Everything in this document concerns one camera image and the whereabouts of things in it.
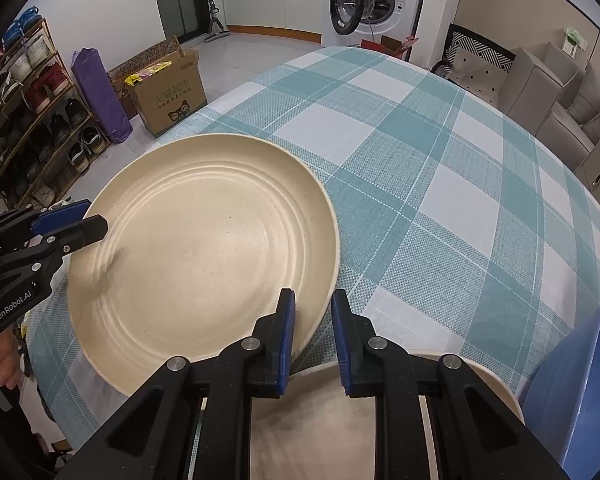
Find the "person's left hand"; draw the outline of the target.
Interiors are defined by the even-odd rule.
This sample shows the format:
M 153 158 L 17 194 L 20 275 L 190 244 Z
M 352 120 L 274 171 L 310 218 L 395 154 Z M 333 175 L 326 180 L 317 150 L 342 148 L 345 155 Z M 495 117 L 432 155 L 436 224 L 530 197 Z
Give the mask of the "person's left hand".
M 9 390 L 19 384 L 21 378 L 18 340 L 11 328 L 0 333 L 0 387 Z

